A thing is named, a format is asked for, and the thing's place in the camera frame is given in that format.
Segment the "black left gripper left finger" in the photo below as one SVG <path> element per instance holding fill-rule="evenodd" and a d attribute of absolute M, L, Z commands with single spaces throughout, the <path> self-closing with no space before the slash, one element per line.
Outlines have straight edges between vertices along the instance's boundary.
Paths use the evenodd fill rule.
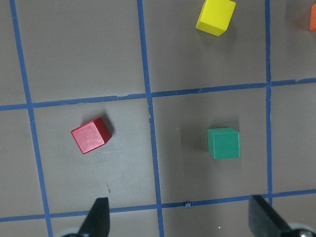
<path fill-rule="evenodd" d="M 78 235 L 108 235 L 110 232 L 110 209 L 107 197 L 97 198 Z"/>

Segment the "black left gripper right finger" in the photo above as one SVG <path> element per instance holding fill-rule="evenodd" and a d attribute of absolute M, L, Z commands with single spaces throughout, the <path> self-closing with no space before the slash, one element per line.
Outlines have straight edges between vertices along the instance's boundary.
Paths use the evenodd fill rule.
<path fill-rule="evenodd" d="M 249 198 L 248 225 L 255 237 L 291 237 L 295 233 L 260 195 Z"/>

